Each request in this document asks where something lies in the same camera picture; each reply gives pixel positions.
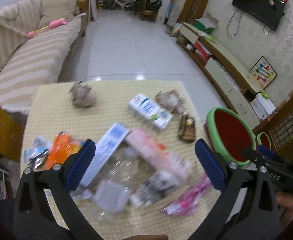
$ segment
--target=white cabinet drawer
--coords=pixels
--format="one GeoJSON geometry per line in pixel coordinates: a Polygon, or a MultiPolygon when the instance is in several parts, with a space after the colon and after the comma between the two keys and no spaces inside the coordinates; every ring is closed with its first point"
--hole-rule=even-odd
{"type": "Polygon", "coordinates": [[[252,107],[240,91],[232,88],[226,96],[230,100],[238,115],[248,124],[251,129],[260,124],[260,121],[254,113],[252,107]]]}
{"type": "Polygon", "coordinates": [[[205,65],[205,69],[210,73],[212,78],[219,85],[221,90],[225,95],[227,95],[233,86],[229,83],[226,75],[220,68],[220,66],[214,61],[214,59],[210,58],[208,63],[205,65]]]}
{"type": "Polygon", "coordinates": [[[192,32],[190,29],[185,27],[184,25],[180,28],[180,33],[186,37],[193,45],[198,40],[199,36],[192,32]]]}

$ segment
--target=finger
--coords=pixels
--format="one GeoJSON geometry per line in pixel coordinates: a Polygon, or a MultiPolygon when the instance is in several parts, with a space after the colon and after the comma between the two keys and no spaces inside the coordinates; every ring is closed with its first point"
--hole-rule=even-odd
{"type": "Polygon", "coordinates": [[[287,209],[282,219],[280,219],[280,226],[285,229],[293,220],[293,209],[287,209]]]}
{"type": "Polygon", "coordinates": [[[286,208],[293,208],[293,195],[287,192],[278,192],[276,194],[276,201],[279,206],[286,208]]]}
{"type": "Polygon", "coordinates": [[[140,236],[130,236],[123,240],[168,240],[167,235],[140,235],[140,236]]]}

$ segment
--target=white box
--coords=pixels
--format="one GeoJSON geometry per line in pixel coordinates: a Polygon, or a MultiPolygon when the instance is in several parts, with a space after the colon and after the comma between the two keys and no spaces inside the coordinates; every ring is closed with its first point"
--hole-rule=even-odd
{"type": "Polygon", "coordinates": [[[115,122],[95,145],[95,155],[82,177],[80,185],[87,187],[127,136],[129,129],[115,122]]]}
{"type": "Polygon", "coordinates": [[[250,105],[252,106],[254,112],[256,113],[257,117],[260,120],[265,120],[266,118],[268,118],[269,114],[267,113],[267,111],[264,109],[264,107],[262,106],[262,104],[260,103],[260,101],[255,98],[250,105]]]}
{"type": "Polygon", "coordinates": [[[129,102],[135,112],[139,113],[156,127],[165,128],[173,115],[144,94],[138,94],[129,102]]]}
{"type": "Polygon", "coordinates": [[[259,100],[260,104],[263,106],[263,108],[269,115],[275,111],[275,105],[271,102],[271,100],[262,97],[261,93],[258,93],[256,95],[256,99],[259,100]]]}

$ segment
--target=snack bag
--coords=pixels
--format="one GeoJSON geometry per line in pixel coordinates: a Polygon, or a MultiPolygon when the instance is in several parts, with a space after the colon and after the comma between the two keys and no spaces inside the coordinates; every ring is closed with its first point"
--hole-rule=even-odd
{"type": "Polygon", "coordinates": [[[45,170],[51,169],[56,163],[63,164],[65,160],[73,153],[77,153],[85,141],[73,140],[72,137],[65,133],[59,133],[54,139],[53,146],[45,162],[45,170]]]}
{"type": "Polygon", "coordinates": [[[184,192],[176,201],[163,208],[161,212],[174,217],[193,216],[198,209],[200,198],[211,185],[208,176],[204,174],[200,183],[184,192]]]}

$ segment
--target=yellow textured mat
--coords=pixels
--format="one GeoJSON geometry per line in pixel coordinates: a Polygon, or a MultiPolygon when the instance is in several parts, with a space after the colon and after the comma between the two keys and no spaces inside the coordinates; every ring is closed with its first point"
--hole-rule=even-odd
{"type": "MultiPolygon", "coordinates": [[[[64,130],[75,138],[89,138],[97,142],[114,122],[121,121],[130,128],[138,126],[145,128],[159,142],[164,143],[169,150],[193,162],[193,171],[188,185],[200,181],[204,171],[194,153],[194,143],[184,143],[177,136],[180,123],[179,116],[174,116],[164,130],[155,132],[146,127],[141,119],[134,117],[128,111],[128,102],[138,93],[153,98],[159,91],[167,92],[176,89],[185,99],[186,111],[192,113],[195,117],[197,138],[205,137],[194,106],[181,82],[89,82],[93,91],[98,95],[98,103],[96,107],[85,110],[73,107],[69,94],[72,85],[73,83],[60,83],[44,85],[39,88],[34,97],[24,133],[21,174],[26,168],[23,152],[32,145],[37,135],[53,140],[61,130],[64,130]]],[[[146,177],[141,175],[136,176],[135,179],[139,185],[146,177]]],[[[192,217],[173,218],[159,212],[168,203],[174,201],[186,188],[187,186],[181,187],[167,198],[149,207],[137,209],[128,205],[126,211],[106,223],[96,221],[97,214],[93,211],[93,204],[90,200],[75,200],[75,202],[85,218],[105,240],[117,240],[144,234],[167,234],[171,240],[184,240],[194,233],[219,197],[219,192],[210,187],[200,199],[197,213],[192,217]]],[[[48,201],[58,224],[66,227],[53,198],[49,197],[48,201]]]]}

